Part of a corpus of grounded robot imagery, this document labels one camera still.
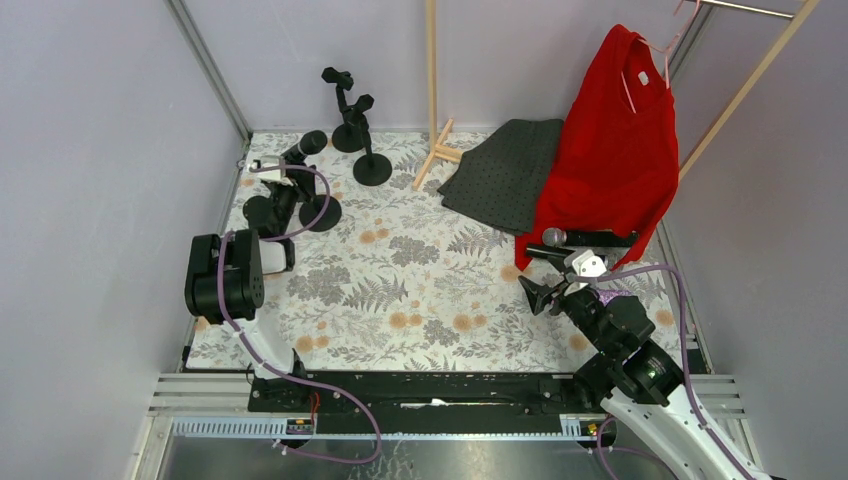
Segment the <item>black mic stand front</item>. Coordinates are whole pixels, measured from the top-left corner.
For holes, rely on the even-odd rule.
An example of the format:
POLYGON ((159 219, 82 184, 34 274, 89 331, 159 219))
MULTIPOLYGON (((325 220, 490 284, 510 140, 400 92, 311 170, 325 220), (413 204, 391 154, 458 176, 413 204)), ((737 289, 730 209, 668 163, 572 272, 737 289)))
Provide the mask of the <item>black mic stand front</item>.
POLYGON ((315 178, 316 198, 310 203, 301 203, 299 221, 303 227, 312 232, 325 232, 335 227, 342 217, 340 202, 332 196, 330 183, 326 176, 316 169, 315 165, 303 169, 289 170, 288 176, 313 175, 315 178))

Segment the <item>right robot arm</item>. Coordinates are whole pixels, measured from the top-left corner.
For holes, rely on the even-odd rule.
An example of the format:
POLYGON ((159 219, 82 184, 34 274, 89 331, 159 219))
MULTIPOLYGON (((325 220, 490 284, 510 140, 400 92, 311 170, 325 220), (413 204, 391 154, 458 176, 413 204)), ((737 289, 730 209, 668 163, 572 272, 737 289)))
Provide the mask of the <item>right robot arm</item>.
POLYGON ((692 386, 686 356, 675 360, 652 339, 654 323, 639 298, 613 296, 598 284, 647 274, 650 267, 611 272, 592 250, 575 252, 530 244, 563 276, 555 285, 519 282, 533 314, 564 314, 596 348, 573 378, 591 407, 607 414, 601 437, 614 421, 626 425, 677 479, 766 479, 709 413, 692 386))

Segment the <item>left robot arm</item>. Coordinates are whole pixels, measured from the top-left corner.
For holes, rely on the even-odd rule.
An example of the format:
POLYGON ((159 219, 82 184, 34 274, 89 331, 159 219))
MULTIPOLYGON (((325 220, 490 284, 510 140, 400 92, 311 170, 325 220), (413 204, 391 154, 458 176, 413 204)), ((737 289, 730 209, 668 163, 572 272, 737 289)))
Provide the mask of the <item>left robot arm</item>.
POLYGON ((294 372, 296 353, 260 316, 264 277, 294 269, 295 244, 285 234, 297 205, 314 196, 296 185, 263 185, 269 194, 242 207, 245 229, 192 239, 184 296, 192 315, 223 326, 245 347, 257 377, 274 379, 294 372))

